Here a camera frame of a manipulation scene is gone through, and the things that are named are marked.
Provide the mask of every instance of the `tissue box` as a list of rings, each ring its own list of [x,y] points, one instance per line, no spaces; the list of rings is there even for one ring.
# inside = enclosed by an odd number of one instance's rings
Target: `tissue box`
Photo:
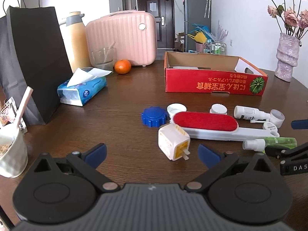
[[[58,87],[60,102],[76,106],[85,105],[107,85],[105,76],[71,87],[67,87],[68,82],[69,80]]]

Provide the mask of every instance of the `tissue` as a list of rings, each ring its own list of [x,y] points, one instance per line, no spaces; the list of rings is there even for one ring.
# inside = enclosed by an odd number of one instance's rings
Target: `tissue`
[[[83,106],[106,85],[106,75],[111,71],[92,69],[89,72],[78,68],[72,78],[58,87],[61,103]]]

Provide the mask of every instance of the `brown door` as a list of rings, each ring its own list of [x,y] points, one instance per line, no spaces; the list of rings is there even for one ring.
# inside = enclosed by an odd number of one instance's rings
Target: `brown door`
[[[172,49],[175,36],[173,0],[138,0],[138,8],[156,19],[157,47]]]

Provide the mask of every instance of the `tangerine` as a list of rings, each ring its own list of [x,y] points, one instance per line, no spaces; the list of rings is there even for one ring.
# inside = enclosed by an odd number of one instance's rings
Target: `tangerine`
[[[128,60],[120,60],[115,64],[115,71],[119,74],[127,74],[131,70],[131,63]]]

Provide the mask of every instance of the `vase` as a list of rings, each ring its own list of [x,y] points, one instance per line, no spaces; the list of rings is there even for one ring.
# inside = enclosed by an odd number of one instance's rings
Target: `vase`
[[[297,67],[298,65],[299,46],[300,40],[296,37],[280,33],[276,55],[278,64],[275,76],[286,82],[291,82],[293,67]]]

